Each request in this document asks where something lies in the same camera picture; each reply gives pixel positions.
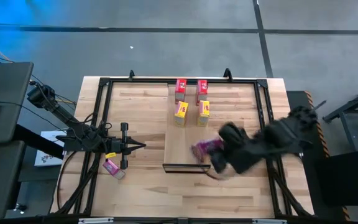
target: gray floor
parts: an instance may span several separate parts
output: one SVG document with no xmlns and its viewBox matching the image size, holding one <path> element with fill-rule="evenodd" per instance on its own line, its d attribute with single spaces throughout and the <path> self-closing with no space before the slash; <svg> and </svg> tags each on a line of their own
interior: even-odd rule
<svg viewBox="0 0 358 224">
<path fill-rule="evenodd" d="M 259 5 L 265 29 L 358 30 L 356 0 L 259 0 Z M 0 23 L 257 28 L 252 0 L 0 0 Z M 266 43 L 273 75 L 284 78 L 287 90 L 309 90 L 315 102 L 328 100 L 320 115 L 358 93 L 358 35 L 267 34 Z M 258 34 L 0 31 L 0 51 L 18 62 L 34 62 L 34 75 L 72 100 L 77 100 L 84 76 L 128 75 L 130 69 L 137 75 L 220 77 L 229 67 L 236 77 L 266 77 Z M 36 133 L 55 129 L 27 111 L 19 121 Z M 338 121 L 322 126 L 331 154 L 350 152 Z M 53 190 L 49 182 L 44 186 Z M 20 200 L 35 200 L 35 206 L 50 203 L 46 197 L 30 200 L 23 195 Z M 358 207 L 349 207 L 349 212 L 358 221 Z"/>
</svg>

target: yellow label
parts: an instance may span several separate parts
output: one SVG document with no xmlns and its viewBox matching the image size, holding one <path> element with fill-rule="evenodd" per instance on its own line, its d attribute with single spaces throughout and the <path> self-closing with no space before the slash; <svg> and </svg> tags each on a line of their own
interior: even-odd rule
<svg viewBox="0 0 358 224">
<path fill-rule="evenodd" d="M 184 118 L 186 116 L 188 106 L 189 106 L 188 103 L 179 101 L 175 116 L 180 117 L 180 118 Z"/>
<path fill-rule="evenodd" d="M 209 101 L 200 100 L 200 105 L 202 106 L 202 108 L 200 108 L 200 116 L 209 117 Z"/>
<path fill-rule="evenodd" d="M 106 159 L 109 159 L 109 158 L 112 158 L 112 157 L 115 157 L 115 156 L 116 156 L 115 152 L 110 152 L 109 154 L 106 154 Z"/>
</svg>

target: wooden tabletop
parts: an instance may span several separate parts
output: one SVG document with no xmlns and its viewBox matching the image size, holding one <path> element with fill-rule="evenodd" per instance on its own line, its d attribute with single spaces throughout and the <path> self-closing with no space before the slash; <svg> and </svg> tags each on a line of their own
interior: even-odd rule
<svg viewBox="0 0 358 224">
<path fill-rule="evenodd" d="M 100 77 L 84 77 L 75 117 L 84 120 L 93 112 Z M 276 119 L 290 108 L 281 78 L 267 79 L 273 114 Z M 108 114 L 112 124 L 109 135 L 121 136 L 120 123 L 129 123 L 128 135 L 146 147 L 133 152 L 122 180 L 111 177 L 100 165 L 92 216 L 99 217 L 198 217 L 198 218 L 272 218 L 273 207 L 265 161 L 245 174 L 218 181 L 204 174 L 166 174 L 162 168 L 166 144 L 168 85 L 166 83 L 115 83 Z M 103 92 L 100 113 L 104 107 Z M 252 134 L 259 129 L 255 93 L 249 84 L 215 84 L 209 89 L 211 117 L 208 126 L 218 129 L 226 121 L 244 126 Z M 264 114 L 267 114 L 262 100 Z M 60 186 L 64 203 L 80 179 L 84 153 L 68 163 Z M 115 157 L 119 164 L 121 157 Z M 313 213 L 305 171 L 299 159 L 284 156 L 287 184 L 302 206 Z M 85 188 L 81 210 L 88 195 Z M 284 211 L 278 190 L 280 208 Z M 57 210 L 56 194 L 51 212 Z"/>
</svg>

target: small cardboard box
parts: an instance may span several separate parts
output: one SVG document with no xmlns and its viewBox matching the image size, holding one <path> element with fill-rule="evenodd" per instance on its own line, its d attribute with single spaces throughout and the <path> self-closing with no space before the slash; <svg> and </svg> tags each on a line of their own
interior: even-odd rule
<svg viewBox="0 0 358 224">
<path fill-rule="evenodd" d="M 177 110 L 175 112 L 175 123 L 178 126 L 184 127 L 186 123 L 186 113 L 187 113 L 187 107 L 189 106 L 188 103 L 179 101 Z"/>
<path fill-rule="evenodd" d="M 205 127 L 209 120 L 209 101 L 200 100 L 200 109 L 198 110 L 197 126 Z"/>
<path fill-rule="evenodd" d="M 196 90 L 196 99 L 197 105 L 200 103 L 200 100 L 206 100 L 208 94 L 208 83 L 206 80 L 197 81 L 197 90 Z"/>
<path fill-rule="evenodd" d="M 177 86 L 175 88 L 175 104 L 178 104 L 179 101 L 185 101 L 186 94 L 186 80 L 178 79 Z"/>
<path fill-rule="evenodd" d="M 117 165 L 115 165 L 111 160 L 104 162 L 103 167 L 112 175 L 113 177 L 121 180 L 125 176 L 125 172 L 120 170 Z"/>
</svg>

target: black metal frame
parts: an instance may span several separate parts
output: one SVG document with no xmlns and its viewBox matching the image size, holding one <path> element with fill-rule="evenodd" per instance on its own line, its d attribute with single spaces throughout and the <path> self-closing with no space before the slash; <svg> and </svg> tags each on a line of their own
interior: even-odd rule
<svg viewBox="0 0 358 224">
<path fill-rule="evenodd" d="M 167 174 L 204 174 L 209 171 L 211 165 L 207 164 L 162 164 L 162 168 Z M 194 169 L 198 168 L 197 171 L 177 171 L 167 170 L 167 168 L 181 168 L 181 169 Z"/>
<path fill-rule="evenodd" d="M 197 78 L 188 78 L 187 79 L 187 85 L 195 85 L 197 84 L 198 79 Z M 272 111 L 272 105 L 270 102 L 270 95 L 269 95 L 269 87 L 267 85 L 267 81 L 266 79 L 246 79 L 246 78 L 233 78 L 232 74 L 230 72 L 230 70 L 227 68 L 224 72 L 223 78 L 204 78 L 207 79 L 208 83 L 236 83 L 236 84 L 252 84 L 255 90 L 255 99 L 257 102 L 257 111 L 258 111 L 258 117 L 259 117 L 259 124 L 260 124 L 260 128 L 264 128 L 265 127 L 265 121 L 264 121 L 264 111 L 262 108 L 262 101 L 261 101 L 261 97 L 260 97 L 260 89 L 262 88 L 264 91 L 264 96 L 265 96 L 265 100 L 266 100 L 266 105 L 267 105 L 267 116 L 269 118 L 269 122 L 273 121 L 273 111 Z M 148 77 L 136 77 L 134 72 L 131 71 L 130 72 L 130 76 L 128 78 L 100 78 L 99 80 L 99 86 L 98 86 L 98 93 L 96 95 L 96 101 L 95 101 L 95 106 L 94 106 L 94 113 L 98 114 L 99 108 L 100 108 L 100 102 L 101 102 L 101 96 L 103 93 L 103 88 L 107 85 L 108 89 L 107 89 L 107 93 L 106 93 L 106 101 L 104 104 L 104 108 L 103 108 L 103 115 L 102 115 L 102 121 L 104 124 L 107 122 L 107 118 L 108 118 L 108 111 L 109 111 L 109 107 L 110 107 L 110 100 L 111 100 L 111 94 L 112 94 L 112 86 L 114 83 L 166 83 L 166 84 L 176 84 L 177 78 L 173 77 L 173 78 L 148 78 Z M 92 120 L 92 125 L 96 125 L 96 119 L 98 116 L 94 116 L 93 120 Z M 100 154 L 96 154 L 95 158 L 94 158 L 94 162 L 97 162 L 99 164 L 100 161 Z M 81 171 L 81 180 L 83 180 L 83 177 L 85 176 L 87 170 L 88 170 L 88 165 L 89 165 L 89 161 L 90 161 L 90 152 L 86 152 L 85 157 L 84 157 L 84 163 L 83 163 L 83 168 Z M 274 172 L 274 166 L 273 166 L 273 160 L 271 159 L 267 159 L 266 160 L 266 165 L 267 165 L 267 172 L 268 172 L 268 180 L 269 180 L 269 186 L 270 186 L 270 193 L 272 196 L 272 205 L 273 205 L 273 210 L 274 210 L 274 214 L 275 217 L 282 215 L 282 212 L 280 210 L 279 204 L 278 204 L 278 197 L 277 197 L 277 190 L 276 190 L 276 186 L 275 186 L 275 181 L 274 181 L 274 177 L 273 177 L 273 172 Z M 163 164 L 163 168 L 165 169 L 166 167 L 172 167 L 175 166 L 173 164 Z M 283 171 L 283 164 L 281 161 L 281 158 L 277 158 L 277 167 L 278 167 L 278 175 L 281 177 L 281 180 L 284 184 L 286 184 L 285 182 L 285 174 Z M 168 171 L 167 173 L 178 173 L 178 171 Z M 95 191 L 95 186 L 96 186 L 96 179 L 97 179 L 97 174 L 95 174 L 93 176 L 93 178 L 91 179 L 91 183 L 90 183 L 90 187 L 89 187 L 89 192 L 88 192 L 88 199 L 87 199 L 87 203 L 86 203 L 86 208 L 84 210 L 84 213 L 89 215 L 91 214 L 91 209 L 92 209 L 92 204 L 93 204 L 93 197 L 94 197 L 94 191 Z M 285 199 L 285 211 L 287 215 L 291 215 L 291 206 L 288 202 L 287 197 L 284 195 L 284 199 Z M 74 213 L 79 214 L 80 213 L 80 207 L 81 207 L 81 201 L 82 201 L 82 197 L 78 198 L 78 200 L 76 201 L 76 207 L 74 210 Z M 149 222 L 151 220 L 155 221 L 155 222 L 159 222 L 161 220 L 161 218 L 139 218 L 139 217 L 128 217 L 127 219 L 129 220 L 133 220 L 133 221 L 139 221 L 139 219 L 143 220 L 144 222 Z M 214 220 L 214 222 L 244 222 L 246 220 L 250 220 L 247 218 L 240 218 L 240 219 L 233 219 L 233 218 L 214 218 L 214 219 L 210 219 L 210 218 L 206 218 L 206 220 Z"/>
<path fill-rule="evenodd" d="M 355 136 L 352 134 L 351 129 L 347 123 L 347 114 L 358 114 L 358 96 L 353 100 L 347 102 L 345 105 L 329 113 L 327 116 L 323 117 L 323 120 L 327 123 L 331 122 L 335 118 L 340 118 L 343 128 L 345 130 L 346 138 L 351 149 L 356 152 L 356 144 L 354 143 Z"/>
</svg>

